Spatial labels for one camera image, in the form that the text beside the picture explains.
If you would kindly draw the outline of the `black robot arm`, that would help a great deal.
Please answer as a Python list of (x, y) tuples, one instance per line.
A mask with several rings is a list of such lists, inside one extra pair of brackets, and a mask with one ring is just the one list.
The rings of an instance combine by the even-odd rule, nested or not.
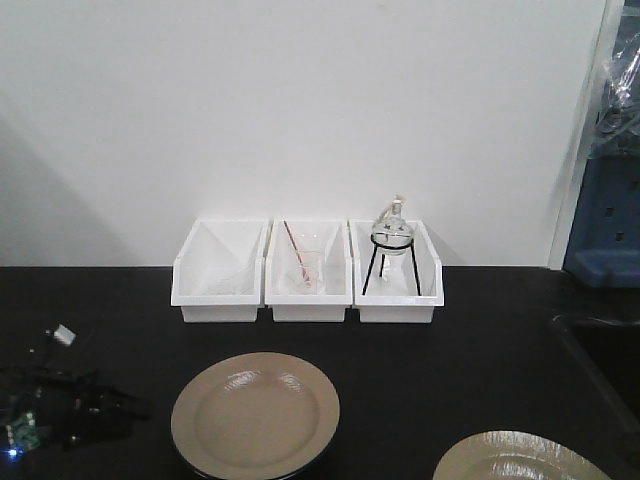
[(24, 364), (1, 368), (1, 456), (8, 461), (55, 443), (69, 450), (123, 439), (134, 422), (151, 418), (150, 401), (102, 383), (98, 371), (75, 375), (49, 365), (54, 349), (75, 339), (60, 324)]

